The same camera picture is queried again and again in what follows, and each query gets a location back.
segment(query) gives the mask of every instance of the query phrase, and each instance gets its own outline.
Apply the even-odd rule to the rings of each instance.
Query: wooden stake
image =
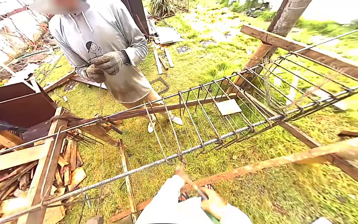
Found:
[[[124,144],[122,142],[122,139],[120,139],[120,154],[121,154],[121,160],[122,160],[122,168],[123,168],[124,173],[125,173],[125,172],[128,171],[128,168],[127,168],[127,156],[125,155],[125,149],[124,149]],[[127,186],[129,207],[131,208],[131,212],[132,212],[132,221],[133,221],[133,223],[135,223],[138,217],[137,217],[136,202],[135,202],[135,197],[133,195],[130,176],[125,177],[125,184]]]

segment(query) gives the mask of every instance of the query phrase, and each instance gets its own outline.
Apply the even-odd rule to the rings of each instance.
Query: hand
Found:
[[[102,69],[95,68],[93,64],[86,69],[86,74],[90,79],[97,83],[103,83],[106,81],[106,76],[104,75]]]
[[[103,56],[92,58],[89,60],[89,62],[94,64],[96,68],[102,69],[107,74],[115,75],[123,66],[121,59],[122,54],[123,53],[121,51],[111,51],[109,53],[103,54]]]
[[[183,166],[183,164],[178,165],[178,166],[176,167],[176,170],[175,170],[174,175],[180,176],[180,177],[183,179],[183,181],[185,181],[185,183],[190,183],[190,182],[191,182],[191,179],[190,179],[189,176],[185,173],[184,168],[185,168],[185,167]]]
[[[227,201],[218,195],[214,190],[201,188],[200,189],[207,197],[208,200],[202,200],[201,208],[211,213],[215,218],[221,220],[227,206]]]

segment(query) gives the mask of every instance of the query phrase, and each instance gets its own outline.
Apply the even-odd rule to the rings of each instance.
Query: white sneaker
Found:
[[[172,120],[173,123],[175,123],[175,124],[177,124],[177,125],[183,125],[182,119],[180,119],[180,118],[178,118],[178,117],[176,117],[176,116],[173,116],[173,117],[171,118],[171,120]]]
[[[149,133],[153,133],[154,127],[156,126],[156,119],[154,119],[152,122],[149,122],[149,125],[147,125],[147,131]]]

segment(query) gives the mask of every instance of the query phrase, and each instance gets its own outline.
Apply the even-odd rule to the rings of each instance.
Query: white sleeve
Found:
[[[127,53],[131,64],[133,66],[137,66],[147,57],[148,49],[146,39],[136,25],[124,3],[121,1],[114,1],[114,4],[112,5],[117,10],[119,28],[127,39],[129,45],[129,47],[122,50]]]
[[[184,184],[178,175],[169,178],[150,204],[143,209],[136,224],[172,222],[172,218],[177,217],[179,191]]]
[[[245,223],[252,224],[251,219],[238,208],[231,204],[226,205],[226,210],[221,216],[221,224]]]

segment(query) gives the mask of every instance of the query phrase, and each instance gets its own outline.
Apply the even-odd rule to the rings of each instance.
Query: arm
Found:
[[[114,8],[118,14],[118,26],[129,45],[122,50],[127,53],[131,64],[137,66],[146,59],[148,53],[146,39],[121,1],[114,1]]]
[[[71,47],[63,40],[61,36],[61,25],[60,25],[60,17],[54,16],[49,22],[49,31],[51,32],[53,38],[59,44],[59,47],[62,49],[64,55],[66,56],[68,62],[74,68],[75,72],[82,78],[87,79],[89,81],[93,81],[90,79],[86,73],[86,69],[89,67],[89,63],[83,60],[77,53],[75,53]]]

